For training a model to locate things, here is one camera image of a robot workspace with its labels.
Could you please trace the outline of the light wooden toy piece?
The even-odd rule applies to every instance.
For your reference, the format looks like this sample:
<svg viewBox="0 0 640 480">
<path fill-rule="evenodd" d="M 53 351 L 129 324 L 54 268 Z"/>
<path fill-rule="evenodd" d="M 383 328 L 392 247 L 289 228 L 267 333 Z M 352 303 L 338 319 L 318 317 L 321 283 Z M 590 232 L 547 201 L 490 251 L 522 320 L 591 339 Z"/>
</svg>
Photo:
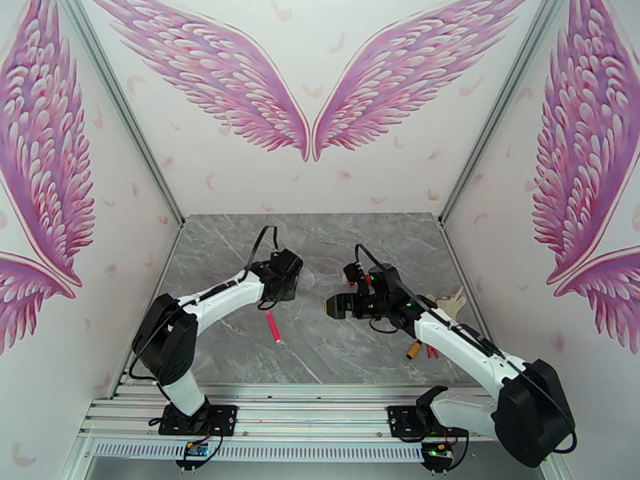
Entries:
<svg viewBox="0 0 640 480">
<path fill-rule="evenodd" d="M 448 316 L 456 319 L 458 313 L 467 304 L 467 297 L 464 289 L 460 287 L 455 293 L 437 298 L 435 302 Z"/>
</svg>

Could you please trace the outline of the aluminium rail frame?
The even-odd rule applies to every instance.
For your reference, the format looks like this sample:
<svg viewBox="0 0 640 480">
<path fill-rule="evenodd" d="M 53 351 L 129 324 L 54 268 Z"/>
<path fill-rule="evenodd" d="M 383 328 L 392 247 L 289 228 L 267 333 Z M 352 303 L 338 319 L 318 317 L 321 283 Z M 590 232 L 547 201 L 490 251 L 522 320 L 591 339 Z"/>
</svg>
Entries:
<svg viewBox="0 0 640 480">
<path fill-rule="evenodd" d="M 237 441 L 381 442 L 390 438 L 386 408 L 412 405 L 427 386 L 380 384 L 217 384 L 203 388 L 213 405 L 236 406 Z M 152 418 L 165 398 L 152 386 L 124 384 L 111 399 L 90 404 L 81 438 L 161 440 Z"/>
</svg>

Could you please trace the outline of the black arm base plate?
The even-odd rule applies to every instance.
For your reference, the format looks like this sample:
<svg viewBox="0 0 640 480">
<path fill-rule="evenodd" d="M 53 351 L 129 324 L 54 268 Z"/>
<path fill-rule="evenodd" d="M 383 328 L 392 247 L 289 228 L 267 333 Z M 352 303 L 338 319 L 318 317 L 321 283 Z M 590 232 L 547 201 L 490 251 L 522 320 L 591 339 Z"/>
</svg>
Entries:
<svg viewBox="0 0 640 480">
<path fill-rule="evenodd" d="M 208 434 L 233 436 L 238 408 L 204 403 L 192 415 L 184 414 L 175 405 L 165 406 L 158 433 L 165 436 L 204 437 Z"/>
<path fill-rule="evenodd" d="M 386 408 L 390 434 L 404 442 L 447 441 L 467 438 L 469 432 L 457 427 L 443 426 L 433 412 L 423 406 L 388 406 Z"/>
</svg>

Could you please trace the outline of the aluminium frame post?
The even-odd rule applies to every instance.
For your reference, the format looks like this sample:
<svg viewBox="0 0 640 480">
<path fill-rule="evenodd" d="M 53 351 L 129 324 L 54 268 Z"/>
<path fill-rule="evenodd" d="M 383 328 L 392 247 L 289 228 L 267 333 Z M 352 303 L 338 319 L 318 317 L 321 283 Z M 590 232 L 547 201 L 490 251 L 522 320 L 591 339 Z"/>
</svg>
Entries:
<svg viewBox="0 0 640 480">
<path fill-rule="evenodd" d="M 540 43 L 550 28 L 552 21 L 558 15 L 558 10 L 565 0 L 541 0 L 541 3 L 533 16 L 532 22 L 526 32 L 522 44 L 518 48 L 514 61 L 510 66 L 504 83 L 502 84 L 493 105 L 472 145 L 469 156 L 455 181 L 450 196 L 437 218 L 440 230 L 446 228 L 448 220 L 452 216 L 461 196 L 471 182 L 472 177 L 480 163 L 486 148 L 488 147 L 497 128 L 499 128 L 507 110 L 516 98 L 518 88 L 529 69 Z"/>
<path fill-rule="evenodd" d="M 123 85 L 116 76 L 81 0 L 59 1 L 62 4 L 65 14 L 70 18 L 70 23 L 80 37 L 97 76 L 100 78 L 109 99 L 113 103 L 130 140 L 150 172 L 173 219 L 178 224 L 179 229 L 183 228 L 186 221 L 185 215 L 170 189 L 160 165 L 155 159 L 154 152 L 132 110 Z"/>
</svg>

